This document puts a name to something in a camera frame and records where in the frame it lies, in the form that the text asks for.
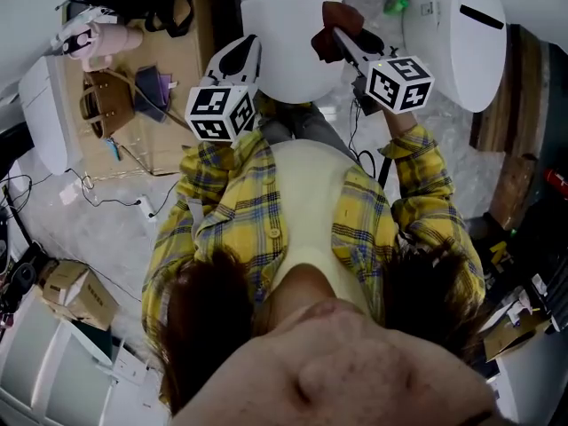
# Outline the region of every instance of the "yellow plaid shirt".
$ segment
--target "yellow plaid shirt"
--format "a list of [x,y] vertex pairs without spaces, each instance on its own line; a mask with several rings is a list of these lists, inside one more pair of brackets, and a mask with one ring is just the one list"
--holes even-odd
[[[345,174],[336,205],[332,246],[337,258],[360,282],[369,311],[381,319],[381,277],[401,230],[435,248],[451,242],[463,254],[460,278],[472,306],[485,295],[483,271],[460,214],[450,201],[454,187],[432,135],[416,126],[382,153],[396,161],[402,199],[392,208],[379,184],[360,166]],[[142,323],[151,341],[166,323],[169,284],[180,265],[204,260],[217,246],[229,247],[248,267],[249,296],[255,305],[270,293],[272,279],[287,252],[276,165],[259,130],[232,149],[202,143],[187,148],[177,185],[177,205],[160,230],[143,287]],[[190,201],[199,200],[205,218],[192,238]]]

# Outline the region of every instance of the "toilet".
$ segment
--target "toilet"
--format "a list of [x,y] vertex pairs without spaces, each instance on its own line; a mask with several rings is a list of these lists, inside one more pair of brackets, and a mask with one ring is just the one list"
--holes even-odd
[[241,0],[244,35],[262,44],[257,85],[272,99],[301,104],[320,99],[341,82],[344,62],[320,61],[312,38],[323,28],[324,2]]

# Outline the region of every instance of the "white floor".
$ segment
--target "white floor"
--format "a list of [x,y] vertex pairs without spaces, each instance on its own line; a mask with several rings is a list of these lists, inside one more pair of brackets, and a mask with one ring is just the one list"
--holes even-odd
[[[367,27],[386,44],[402,47],[401,18],[384,16],[385,0],[346,0],[367,18]],[[317,104],[345,143],[351,138],[350,108],[352,102],[349,67],[344,82]],[[471,114],[463,111],[439,93],[434,93],[426,108],[416,113],[419,121],[432,130],[446,157],[450,174],[457,187],[455,203],[465,217],[476,217],[487,211],[503,161],[502,154],[480,154],[469,147]],[[389,141],[381,115],[361,118],[353,139],[358,151],[377,148]],[[34,181],[45,177],[42,166],[28,156],[28,173]],[[382,158],[376,154],[377,169]],[[133,203],[146,195],[157,209],[166,198],[178,176],[166,178],[132,177],[107,180],[96,185],[91,198],[120,199]],[[391,201],[398,196],[394,170],[385,188]],[[56,257],[80,259],[104,273],[130,295],[106,279],[101,279],[121,306],[113,323],[113,332],[124,337],[140,358],[151,352],[140,325],[142,284],[146,276],[157,226],[167,216],[175,198],[170,196],[158,223],[149,223],[138,207],[124,208],[116,203],[93,208],[82,196],[81,183],[73,173],[51,177],[34,187],[28,205],[22,210],[29,233]]]

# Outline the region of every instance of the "shirt sleeve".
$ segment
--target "shirt sleeve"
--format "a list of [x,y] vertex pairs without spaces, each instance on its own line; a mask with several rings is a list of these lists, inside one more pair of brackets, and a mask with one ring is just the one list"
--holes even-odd
[[204,214],[210,213],[223,197],[232,162],[233,151],[229,147],[202,143],[185,149],[180,167],[182,178],[176,187],[177,203],[158,233],[142,288],[142,326],[154,346],[160,325],[166,323],[169,286],[179,268],[193,260],[195,254],[189,202],[201,201]]
[[449,243],[451,251],[465,256],[459,290],[480,305],[485,297],[482,265],[452,204],[454,183],[432,134],[417,125],[390,142],[382,154],[397,164],[401,199],[393,204],[392,215],[400,229],[430,248]]

